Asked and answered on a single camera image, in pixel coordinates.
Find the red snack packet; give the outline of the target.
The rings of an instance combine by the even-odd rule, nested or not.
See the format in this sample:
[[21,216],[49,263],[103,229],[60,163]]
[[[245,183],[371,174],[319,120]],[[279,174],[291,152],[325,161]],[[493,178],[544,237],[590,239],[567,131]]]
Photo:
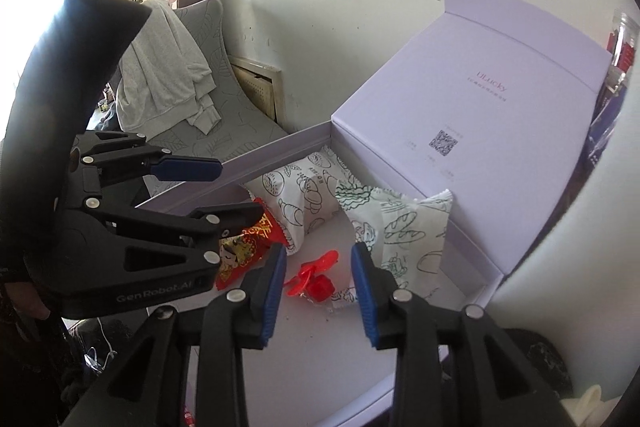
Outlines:
[[239,280],[253,265],[266,257],[274,243],[288,246],[281,225],[261,198],[253,202],[262,205],[264,214],[260,220],[240,235],[223,239],[220,242],[221,266],[215,280],[215,287],[223,291]]

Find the red mini fan toy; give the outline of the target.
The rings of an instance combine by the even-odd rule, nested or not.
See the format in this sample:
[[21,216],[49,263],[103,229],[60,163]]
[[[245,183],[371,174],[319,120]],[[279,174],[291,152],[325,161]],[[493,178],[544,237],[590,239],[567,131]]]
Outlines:
[[295,277],[284,283],[288,297],[306,297],[313,303],[324,303],[335,291],[335,286],[326,272],[340,259],[337,251],[327,251],[316,260],[303,263]]

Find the gray sweatshirt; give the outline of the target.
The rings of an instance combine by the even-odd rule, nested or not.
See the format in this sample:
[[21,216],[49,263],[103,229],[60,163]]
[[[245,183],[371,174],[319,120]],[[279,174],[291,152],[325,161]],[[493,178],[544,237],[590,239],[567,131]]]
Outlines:
[[166,1],[146,0],[143,5],[151,15],[118,64],[119,127],[152,139],[184,121],[208,133],[221,116],[204,54]]

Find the gray lounge chair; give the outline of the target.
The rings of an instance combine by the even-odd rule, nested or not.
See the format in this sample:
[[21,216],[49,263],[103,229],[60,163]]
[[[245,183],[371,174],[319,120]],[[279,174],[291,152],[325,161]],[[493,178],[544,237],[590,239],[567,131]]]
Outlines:
[[227,160],[284,138],[286,132],[250,101],[234,75],[222,34],[221,2],[205,0],[174,12],[213,72],[216,89],[212,99],[221,121],[208,133],[181,121],[155,138],[145,135],[146,139],[178,155]]

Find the green bread-print packet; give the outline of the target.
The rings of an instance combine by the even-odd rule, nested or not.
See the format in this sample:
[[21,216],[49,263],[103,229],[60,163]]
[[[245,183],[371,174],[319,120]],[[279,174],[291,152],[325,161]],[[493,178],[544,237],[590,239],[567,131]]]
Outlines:
[[399,287],[434,295],[454,195],[416,199],[388,188],[341,183],[336,199],[374,264]]

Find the cream cartoon water bottle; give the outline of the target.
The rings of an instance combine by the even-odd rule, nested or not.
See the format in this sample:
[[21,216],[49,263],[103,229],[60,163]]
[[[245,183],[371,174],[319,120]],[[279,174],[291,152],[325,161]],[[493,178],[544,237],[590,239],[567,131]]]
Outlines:
[[602,399],[600,385],[590,386],[578,398],[562,399],[560,403],[577,427],[601,427],[622,397]]

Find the white board panel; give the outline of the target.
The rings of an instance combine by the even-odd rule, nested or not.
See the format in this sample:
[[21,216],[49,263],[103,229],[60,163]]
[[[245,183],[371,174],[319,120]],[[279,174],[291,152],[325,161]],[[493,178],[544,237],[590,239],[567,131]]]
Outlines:
[[639,77],[613,138],[558,225],[488,306],[550,340],[576,392],[622,395],[639,367]]

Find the white bread-print packet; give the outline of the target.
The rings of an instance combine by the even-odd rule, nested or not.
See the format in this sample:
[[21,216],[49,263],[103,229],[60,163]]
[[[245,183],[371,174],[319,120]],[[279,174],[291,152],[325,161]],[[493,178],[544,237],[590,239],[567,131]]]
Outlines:
[[289,255],[299,251],[305,237],[331,220],[341,209],[336,199],[341,186],[362,183],[327,145],[244,184],[261,199],[280,225]]

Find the lavender gift box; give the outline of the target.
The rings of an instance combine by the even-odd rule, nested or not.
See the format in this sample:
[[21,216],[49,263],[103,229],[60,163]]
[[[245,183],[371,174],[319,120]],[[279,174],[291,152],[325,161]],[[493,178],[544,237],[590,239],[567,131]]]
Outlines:
[[[250,182],[279,191],[293,161],[328,146],[363,184],[454,208],[427,298],[488,303],[559,202],[584,146],[608,51],[521,0],[444,0],[323,124],[235,157],[212,183],[180,183],[149,207],[182,215],[236,202]],[[356,305],[282,300],[269,346],[244,355],[254,426],[361,425],[390,404],[395,355],[374,349]]]

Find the clear jar red label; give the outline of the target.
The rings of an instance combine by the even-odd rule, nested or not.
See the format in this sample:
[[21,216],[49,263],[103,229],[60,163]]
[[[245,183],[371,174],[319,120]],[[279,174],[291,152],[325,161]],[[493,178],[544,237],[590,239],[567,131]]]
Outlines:
[[606,49],[612,54],[612,66],[627,74],[634,66],[639,43],[639,24],[627,13],[616,10]]

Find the wall vent panel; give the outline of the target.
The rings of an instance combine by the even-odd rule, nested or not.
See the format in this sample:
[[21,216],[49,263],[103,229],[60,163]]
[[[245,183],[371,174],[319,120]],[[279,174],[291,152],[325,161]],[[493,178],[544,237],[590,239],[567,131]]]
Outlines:
[[246,57],[229,56],[234,75],[250,101],[277,124],[283,124],[282,72],[277,67]]

